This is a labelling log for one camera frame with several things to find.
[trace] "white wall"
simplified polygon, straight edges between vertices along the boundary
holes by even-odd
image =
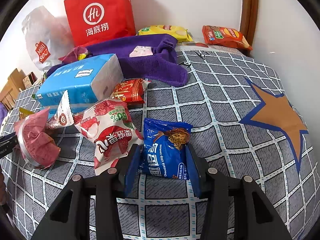
[[[320,31],[297,0],[259,0],[255,59],[276,70],[320,161]]]
[[[66,22],[64,0],[29,0],[15,17],[0,42],[0,90],[8,75],[19,68],[25,74],[40,72],[32,63],[25,46],[21,22],[34,8],[44,5],[55,17]],[[202,25],[221,25],[238,29],[242,0],[131,0],[136,29],[148,25],[179,25],[203,40]]]

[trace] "orange chip bag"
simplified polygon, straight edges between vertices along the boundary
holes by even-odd
[[[116,85],[110,97],[127,104],[144,104],[142,95],[149,83],[142,78],[126,80]]]
[[[225,27],[204,25],[202,27],[204,41],[208,45],[222,45],[229,48],[252,50],[241,32]]]

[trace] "screw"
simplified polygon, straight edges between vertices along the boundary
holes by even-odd
[[[246,181],[246,182],[252,182],[252,177],[250,177],[250,176],[244,176],[244,181]]]
[[[115,174],[117,172],[117,169],[116,168],[110,168],[110,169],[108,169],[108,173],[109,174]]]
[[[209,168],[208,172],[211,173],[211,174],[216,174],[218,171],[217,171],[216,168]]]
[[[72,177],[72,180],[73,181],[79,181],[81,179],[81,176],[80,175],[74,175],[73,177]]]

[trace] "gray bedsheet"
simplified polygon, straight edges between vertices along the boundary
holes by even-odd
[[[211,51],[178,52],[189,81],[175,88],[152,81],[145,104],[130,109],[143,130],[144,117],[191,123],[191,143],[197,154],[228,176],[252,176],[266,193],[294,239],[308,233],[319,217],[319,167],[309,135],[303,134],[300,173],[286,136],[279,131],[240,124],[261,100],[245,78],[272,95],[284,92],[279,76],[252,58]],[[5,127],[13,131],[17,107],[38,111],[32,100],[36,88],[19,95]],[[94,175],[95,145],[74,126],[58,130],[55,141],[61,153],[46,170],[31,170],[17,154],[0,161],[8,189],[11,215],[22,234],[30,239],[46,210],[72,175]],[[94,197],[91,200],[90,233],[95,239]],[[126,239],[198,239],[206,200],[193,194],[190,181],[136,175],[126,199],[117,199]],[[234,205],[230,198],[228,239],[233,239]]]

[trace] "blue cookie package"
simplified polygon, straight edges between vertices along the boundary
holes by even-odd
[[[185,145],[191,128],[186,122],[144,119],[144,146],[139,172],[174,179],[189,179]]]

